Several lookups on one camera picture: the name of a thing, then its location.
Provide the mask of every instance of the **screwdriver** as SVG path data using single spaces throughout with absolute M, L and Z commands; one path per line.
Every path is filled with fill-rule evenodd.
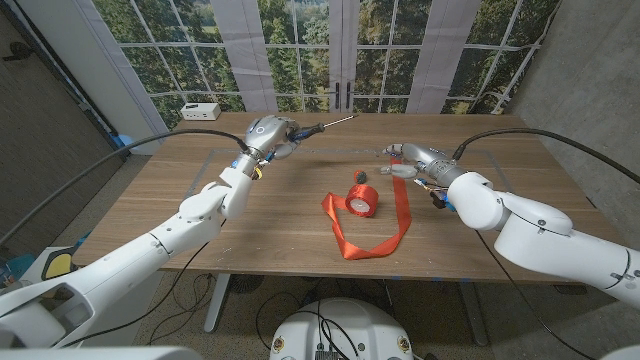
M 323 123 L 318 123 L 318 124 L 313 125 L 313 126 L 303 127 L 300 130 L 296 131 L 294 134 L 289 135 L 289 140 L 290 141 L 300 141 L 300 140 L 308 139 L 308 138 L 311 137 L 311 135 L 324 132 L 324 129 L 327 126 L 335 125 L 337 123 L 341 123 L 343 121 L 347 121 L 349 119 L 353 119 L 356 116 L 358 116 L 358 115 L 347 116 L 344 119 L 336 120 L 336 121 L 328 123 L 326 125 L 323 124 Z

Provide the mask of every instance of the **red strap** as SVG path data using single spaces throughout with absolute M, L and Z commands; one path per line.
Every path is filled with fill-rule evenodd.
M 400 159 L 391 157 L 391 164 L 402 164 Z M 336 235 L 338 246 L 342 256 L 347 260 L 366 259 L 372 257 L 382 257 L 391 254 L 404 233 L 407 232 L 411 225 L 411 212 L 409 210 L 409 199 L 407 197 L 407 187 L 405 180 L 399 177 L 393 177 L 393 193 L 396 198 L 396 216 L 398 217 L 398 233 L 389 239 L 385 240 L 375 248 L 367 251 L 363 250 L 352 243 L 348 242 L 344 238 L 338 216 L 336 214 L 336 208 L 347 210 L 345 206 L 345 199 L 338 195 L 328 193 L 322 201 L 322 208 L 329 214 L 329 217 L 333 220 L 333 233 Z

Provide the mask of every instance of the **table leg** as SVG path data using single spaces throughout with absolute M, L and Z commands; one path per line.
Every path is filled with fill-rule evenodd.
M 218 274 L 216 277 L 216 286 L 213 288 L 213 295 L 211 296 L 207 319 L 204 321 L 205 332 L 212 333 L 218 328 L 230 278 L 231 274 L 222 273 Z
M 471 325 L 473 341 L 478 346 L 487 346 L 489 344 L 489 338 L 487 336 L 487 330 L 484 327 L 484 321 L 482 320 L 476 287 L 471 282 L 458 283 L 458 286 L 460 286 L 464 307 L 467 309 L 467 317 Z

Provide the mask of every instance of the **yellow object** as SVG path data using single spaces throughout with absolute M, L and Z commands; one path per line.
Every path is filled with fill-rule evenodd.
M 51 260 L 45 277 L 51 279 L 56 276 L 68 274 L 71 272 L 71 255 L 61 254 Z

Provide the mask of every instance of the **white box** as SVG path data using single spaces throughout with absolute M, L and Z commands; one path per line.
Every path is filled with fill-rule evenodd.
M 220 115 L 218 103 L 186 103 L 180 109 L 185 120 L 215 120 Z

